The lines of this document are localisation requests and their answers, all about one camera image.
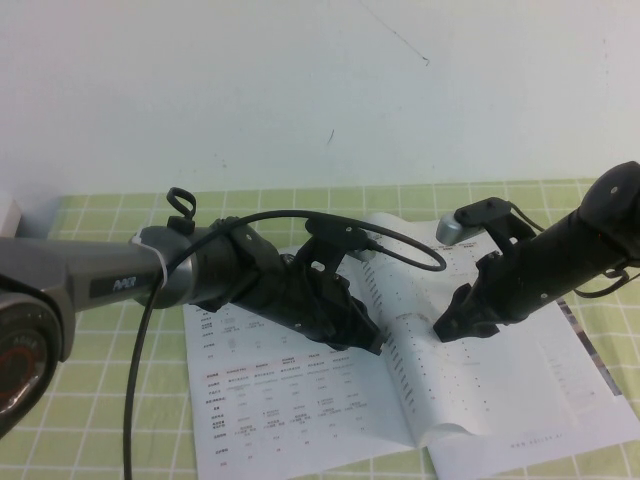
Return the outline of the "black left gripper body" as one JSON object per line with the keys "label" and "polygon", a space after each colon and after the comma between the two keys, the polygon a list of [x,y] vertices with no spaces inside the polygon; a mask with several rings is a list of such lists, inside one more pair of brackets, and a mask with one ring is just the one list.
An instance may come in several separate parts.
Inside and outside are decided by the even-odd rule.
{"label": "black left gripper body", "polygon": [[279,253],[247,225],[231,230],[227,239],[239,267],[227,288],[229,303],[319,343],[347,330],[350,283],[331,269],[312,266],[315,240],[291,255]]}

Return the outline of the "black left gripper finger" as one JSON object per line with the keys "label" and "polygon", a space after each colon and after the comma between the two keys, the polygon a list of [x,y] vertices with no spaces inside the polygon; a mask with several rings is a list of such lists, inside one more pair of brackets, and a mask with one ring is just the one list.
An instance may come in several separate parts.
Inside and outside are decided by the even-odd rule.
{"label": "black left gripper finger", "polygon": [[379,356],[382,351],[382,333],[375,325],[356,326],[332,336],[327,344],[337,351],[356,348]]}
{"label": "black left gripper finger", "polygon": [[[353,329],[356,326],[365,326],[365,325],[370,325],[370,326],[375,325],[380,330],[380,328],[375,324],[375,322],[369,317],[365,304],[356,298],[351,298],[350,307],[349,307],[349,321],[348,321],[347,329]],[[382,331],[381,333],[382,333],[382,345],[383,345],[386,340],[386,337]]]}

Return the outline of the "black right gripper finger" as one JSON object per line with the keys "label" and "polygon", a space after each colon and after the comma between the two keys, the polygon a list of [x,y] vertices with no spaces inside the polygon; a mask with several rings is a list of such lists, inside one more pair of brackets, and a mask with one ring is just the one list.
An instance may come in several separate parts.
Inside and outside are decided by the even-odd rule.
{"label": "black right gripper finger", "polygon": [[464,325],[468,322],[469,311],[473,306],[469,292],[457,292],[447,309],[437,320],[438,325]]}
{"label": "black right gripper finger", "polygon": [[435,322],[433,330],[441,342],[453,342],[465,338],[485,339],[499,333],[499,328],[495,324],[445,315]]}

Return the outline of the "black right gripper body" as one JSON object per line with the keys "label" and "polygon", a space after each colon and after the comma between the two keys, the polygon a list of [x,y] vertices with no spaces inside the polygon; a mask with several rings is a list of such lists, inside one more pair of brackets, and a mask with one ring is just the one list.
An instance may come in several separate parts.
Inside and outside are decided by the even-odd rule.
{"label": "black right gripper body", "polygon": [[510,325],[521,322],[533,312],[530,270],[532,249],[520,247],[513,255],[491,257],[478,262],[478,278],[465,285],[473,306],[468,321]]}

